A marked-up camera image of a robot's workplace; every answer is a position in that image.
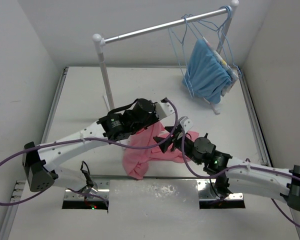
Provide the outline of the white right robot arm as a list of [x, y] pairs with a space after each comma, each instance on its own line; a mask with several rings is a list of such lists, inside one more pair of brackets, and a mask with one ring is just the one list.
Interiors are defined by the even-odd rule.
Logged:
[[216, 190], [221, 196], [234, 193], [246, 193], [287, 204], [300, 212], [300, 165], [292, 169], [274, 168], [258, 165], [218, 151], [208, 137], [191, 139], [181, 127], [164, 141], [155, 136], [153, 140], [160, 150], [179, 150], [203, 171], [216, 180]]

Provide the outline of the pink t shirt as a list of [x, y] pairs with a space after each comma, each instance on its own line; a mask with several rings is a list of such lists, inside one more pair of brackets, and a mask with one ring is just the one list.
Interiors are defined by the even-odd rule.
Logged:
[[[157, 136], [162, 138], [168, 136], [168, 132], [160, 122], [131, 136], [128, 145], [131, 147], [151, 146], [156, 143], [153, 137]], [[171, 151], [171, 149], [169, 147], [167, 152], [162, 153], [159, 146], [150, 149], [126, 148], [122, 157], [123, 169], [129, 177], [142, 180], [149, 169], [150, 162], [163, 161], [183, 164], [182, 152], [178, 149]]]

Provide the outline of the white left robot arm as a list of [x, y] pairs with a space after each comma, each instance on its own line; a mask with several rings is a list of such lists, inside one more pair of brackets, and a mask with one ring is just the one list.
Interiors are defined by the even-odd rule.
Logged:
[[119, 143], [168, 117], [174, 110], [166, 101], [137, 98], [133, 103], [112, 109], [91, 125], [55, 142], [24, 146], [22, 165], [33, 193], [62, 187], [90, 193], [96, 187], [87, 170], [70, 170], [61, 165], [87, 151]]

